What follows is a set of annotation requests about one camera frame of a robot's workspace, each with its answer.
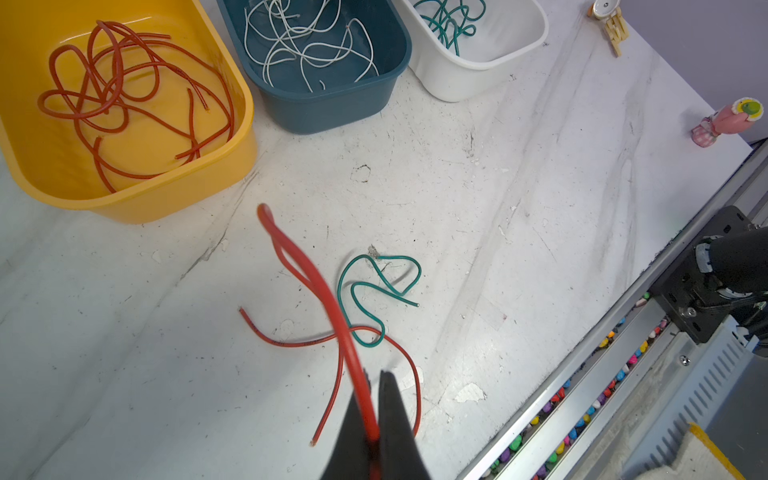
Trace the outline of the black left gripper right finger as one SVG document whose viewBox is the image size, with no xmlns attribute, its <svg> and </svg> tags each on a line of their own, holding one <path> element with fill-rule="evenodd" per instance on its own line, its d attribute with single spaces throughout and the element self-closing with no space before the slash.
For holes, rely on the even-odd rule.
<svg viewBox="0 0 768 480">
<path fill-rule="evenodd" d="M 429 473 L 417 449 L 400 390 L 392 373 L 381 372 L 378 395 L 381 478 L 429 480 Z"/>
</svg>

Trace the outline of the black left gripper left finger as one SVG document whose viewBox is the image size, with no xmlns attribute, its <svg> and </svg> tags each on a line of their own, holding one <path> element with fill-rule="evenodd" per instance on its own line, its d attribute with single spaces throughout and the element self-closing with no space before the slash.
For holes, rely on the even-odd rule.
<svg viewBox="0 0 768 480">
<path fill-rule="evenodd" d="M 322 480 L 369 480 L 371 449 L 355 394 L 352 394 L 343 422 L 321 475 Z"/>
</svg>

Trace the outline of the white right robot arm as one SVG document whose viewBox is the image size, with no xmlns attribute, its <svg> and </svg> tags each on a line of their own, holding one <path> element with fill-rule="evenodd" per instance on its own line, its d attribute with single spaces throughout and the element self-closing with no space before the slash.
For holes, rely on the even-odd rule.
<svg viewBox="0 0 768 480">
<path fill-rule="evenodd" d="M 460 477 L 636 479 L 670 465 L 691 424 L 727 416 L 766 340 L 767 232 L 726 206 L 679 236 Z"/>
</svg>

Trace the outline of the white work glove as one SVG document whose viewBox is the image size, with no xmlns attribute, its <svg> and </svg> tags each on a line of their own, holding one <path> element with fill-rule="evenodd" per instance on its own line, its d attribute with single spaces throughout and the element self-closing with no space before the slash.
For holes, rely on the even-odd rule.
<svg viewBox="0 0 768 480">
<path fill-rule="evenodd" d="M 705 431 L 690 423 L 671 466 L 642 473 L 637 480 L 745 480 Z"/>
</svg>

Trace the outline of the teal plastic bin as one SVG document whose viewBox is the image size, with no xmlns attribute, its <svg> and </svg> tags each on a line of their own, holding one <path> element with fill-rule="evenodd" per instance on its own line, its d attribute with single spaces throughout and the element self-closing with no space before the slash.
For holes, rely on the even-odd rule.
<svg viewBox="0 0 768 480">
<path fill-rule="evenodd" d="M 246 76 L 274 122 L 314 134 L 379 113 L 412 43 L 390 1 L 221 1 Z"/>
</svg>

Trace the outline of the yellow plastic bin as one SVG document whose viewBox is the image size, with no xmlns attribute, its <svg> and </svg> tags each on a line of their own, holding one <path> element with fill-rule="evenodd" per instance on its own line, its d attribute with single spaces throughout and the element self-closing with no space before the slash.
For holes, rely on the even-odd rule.
<svg viewBox="0 0 768 480">
<path fill-rule="evenodd" d="M 139 224 L 242 180 L 253 97 L 198 1 L 5 1 L 1 151 L 52 207 Z"/>
</svg>

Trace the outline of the white plastic bin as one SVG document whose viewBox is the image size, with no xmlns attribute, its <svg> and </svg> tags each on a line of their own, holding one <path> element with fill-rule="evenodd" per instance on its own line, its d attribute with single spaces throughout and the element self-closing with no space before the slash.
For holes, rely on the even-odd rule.
<svg viewBox="0 0 768 480">
<path fill-rule="evenodd" d="M 409 67 L 439 100 L 455 103 L 507 79 L 549 33 L 536 1 L 396 1 L 412 40 Z"/>
</svg>

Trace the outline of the pink green small toy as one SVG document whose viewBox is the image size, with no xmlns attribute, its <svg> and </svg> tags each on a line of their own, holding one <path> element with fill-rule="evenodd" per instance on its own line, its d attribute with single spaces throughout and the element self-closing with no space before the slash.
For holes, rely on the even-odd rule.
<svg viewBox="0 0 768 480">
<path fill-rule="evenodd" d="M 740 134 L 750 129 L 764 115 L 763 104 L 743 97 L 704 117 L 691 130 L 692 141 L 702 148 L 712 146 L 721 135 Z"/>
</svg>

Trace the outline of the small white yellow toy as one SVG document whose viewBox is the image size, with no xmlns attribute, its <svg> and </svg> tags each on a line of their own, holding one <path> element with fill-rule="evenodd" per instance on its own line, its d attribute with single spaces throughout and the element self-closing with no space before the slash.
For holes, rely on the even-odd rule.
<svg viewBox="0 0 768 480">
<path fill-rule="evenodd" d="M 602 24 L 603 32 L 611 45 L 614 56 L 622 56 L 621 43 L 630 37 L 629 25 L 623 17 L 620 0 L 595 0 L 587 16 Z"/>
</svg>

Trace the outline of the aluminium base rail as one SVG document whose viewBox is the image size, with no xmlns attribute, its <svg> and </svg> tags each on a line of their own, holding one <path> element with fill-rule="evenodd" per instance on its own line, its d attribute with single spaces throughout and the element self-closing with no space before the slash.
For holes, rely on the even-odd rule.
<svg viewBox="0 0 768 480">
<path fill-rule="evenodd" d="M 533 252 L 535 215 L 516 208 L 494 236 L 515 234 L 473 268 L 446 342 L 454 419 L 428 462 L 437 479 L 566 479 L 656 363 L 682 381 L 699 361 L 687 413 L 703 419 L 762 350 L 767 314 L 717 292 L 693 297 L 682 273 L 698 240 L 767 223 L 767 147 L 739 139 L 701 149 L 676 139 L 650 160 L 611 171 L 606 205 L 589 225 L 560 208 L 558 265 Z M 630 172 L 628 179 L 621 171 Z"/>
</svg>

